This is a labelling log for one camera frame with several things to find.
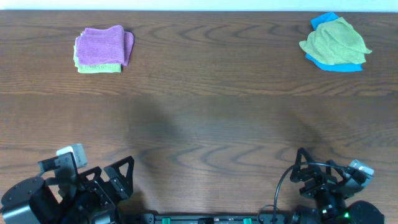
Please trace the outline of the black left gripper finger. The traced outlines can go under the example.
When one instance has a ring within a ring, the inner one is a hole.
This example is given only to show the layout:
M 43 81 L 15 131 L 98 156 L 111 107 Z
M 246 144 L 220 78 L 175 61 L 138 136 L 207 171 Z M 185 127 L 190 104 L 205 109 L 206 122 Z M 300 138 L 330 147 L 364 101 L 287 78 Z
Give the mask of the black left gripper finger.
M 80 185 L 82 187 L 94 187 L 97 186 L 97 181 L 101 178 L 102 169 L 100 167 L 94 167 L 80 173 Z
M 125 174 L 122 174 L 120 167 L 125 164 L 127 164 L 127 171 Z M 132 156 L 127 156 L 104 168 L 111 185 L 121 200 L 129 199 L 133 193 L 133 170 L 134 159 Z

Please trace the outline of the purple microfiber cloth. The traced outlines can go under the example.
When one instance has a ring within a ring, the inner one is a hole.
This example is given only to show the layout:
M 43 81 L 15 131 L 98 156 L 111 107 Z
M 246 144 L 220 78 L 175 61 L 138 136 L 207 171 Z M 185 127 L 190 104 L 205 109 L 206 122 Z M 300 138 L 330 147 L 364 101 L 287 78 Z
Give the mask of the purple microfiber cloth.
M 76 38 L 76 56 L 81 65 L 124 62 L 124 29 L 117 25 L 109 29 L 85 29 Z

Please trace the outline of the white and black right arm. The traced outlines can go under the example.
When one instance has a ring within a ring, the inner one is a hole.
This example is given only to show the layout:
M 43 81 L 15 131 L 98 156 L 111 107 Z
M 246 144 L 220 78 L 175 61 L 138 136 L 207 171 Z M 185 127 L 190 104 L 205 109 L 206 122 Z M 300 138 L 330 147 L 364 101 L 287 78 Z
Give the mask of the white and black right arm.
M 290 180 L 303 182 L 300 195 L 315 201 L 315 208 L 299 206 L 290 218 L 291 223 L 330 224 L 384 224 L 385 216 L 375 205 L 359 200 L 347 206 L 345 200 L 362 191 L 373 179 L 374 170 L 353 160 L 349 166 L 339 168 L 333 160 L 326 161 L 326 168 L 316 165 L 310 154 L 300 148 L 295 164 L 307 162 L 292 170 Z

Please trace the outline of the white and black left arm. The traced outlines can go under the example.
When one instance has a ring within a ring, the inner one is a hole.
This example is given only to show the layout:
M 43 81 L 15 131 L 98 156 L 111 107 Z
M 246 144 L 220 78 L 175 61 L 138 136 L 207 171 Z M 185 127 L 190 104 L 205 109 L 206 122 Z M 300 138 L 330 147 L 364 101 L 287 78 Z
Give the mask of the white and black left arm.
M 72 153 L 40 161 L 39 166 L 37 176 L 3 195 L 1 215 L 6 223 L 122 223 L 118 204 L 133 193 L 131 156 L 82 173 Z

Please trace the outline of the folded green cloth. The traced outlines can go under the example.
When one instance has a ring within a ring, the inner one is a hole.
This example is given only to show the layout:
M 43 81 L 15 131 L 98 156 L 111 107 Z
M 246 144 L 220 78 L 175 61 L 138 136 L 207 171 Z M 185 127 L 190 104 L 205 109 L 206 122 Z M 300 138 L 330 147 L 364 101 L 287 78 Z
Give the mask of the folded green cloth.
M 122 66 L 118 63 L 104 63 L 100 65 L 81 65 L 76 56 L 77 52 L 77 40 L 75 40 L 75 45 L 73 46 L 73 61 L 78 73 L 93 74 L 93 73 L 120 73 L 122 72 Z

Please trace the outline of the folded purple cloth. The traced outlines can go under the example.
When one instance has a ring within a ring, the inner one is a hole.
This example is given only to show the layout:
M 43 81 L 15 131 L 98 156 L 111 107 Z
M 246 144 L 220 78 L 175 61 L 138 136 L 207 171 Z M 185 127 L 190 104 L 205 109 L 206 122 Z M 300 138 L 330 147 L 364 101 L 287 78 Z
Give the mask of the folded purple cloth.
M 134 35 L 131 32 L 124 33 L 124 62 L 123 66 L 129 64 L 132 48 L 134 45 Z

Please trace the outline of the crumpled green cloth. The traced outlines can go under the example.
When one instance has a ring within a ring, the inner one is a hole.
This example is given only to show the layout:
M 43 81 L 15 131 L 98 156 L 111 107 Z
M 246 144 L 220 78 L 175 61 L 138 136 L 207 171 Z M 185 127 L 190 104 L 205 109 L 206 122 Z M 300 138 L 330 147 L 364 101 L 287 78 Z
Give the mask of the crumpled green cloth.
M 366 61 L 365 55 L 372 52 L 362 36 L 342 17 L 319 24 L 299 46 L 325 65 L 362 64 Z

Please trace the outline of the blue cloth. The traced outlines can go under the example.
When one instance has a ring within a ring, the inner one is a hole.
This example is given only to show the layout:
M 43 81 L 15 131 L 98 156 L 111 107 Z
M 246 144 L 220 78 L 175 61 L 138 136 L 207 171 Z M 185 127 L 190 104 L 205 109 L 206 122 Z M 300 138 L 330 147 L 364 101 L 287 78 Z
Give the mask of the blue cloth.
M 328 12 L 322 14 L 316 18 L 313 18 L 310 22 L 314 30 L 317 30 L 317 27 L 326 22 L 331 22 L 339 17 L 334 12 Z M 313 58 L 310 54 L 305 54 L 306 59 L 312 61 L 318 68 L 328 72 L 361 72 L 363 70 L 361 64 L 339 64 L 339 65 L 326 65 L 324 63 L 320 63 L 318 60 Z

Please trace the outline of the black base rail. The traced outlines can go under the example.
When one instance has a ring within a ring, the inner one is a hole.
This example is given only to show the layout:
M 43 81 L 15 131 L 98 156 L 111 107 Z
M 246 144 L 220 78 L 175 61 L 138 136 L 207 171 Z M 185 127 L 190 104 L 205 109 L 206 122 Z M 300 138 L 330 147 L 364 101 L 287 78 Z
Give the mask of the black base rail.
M 121 217 L 124 224 L 291 224 L 295 223 L 289 213 L 256 214 L 127 214 Z

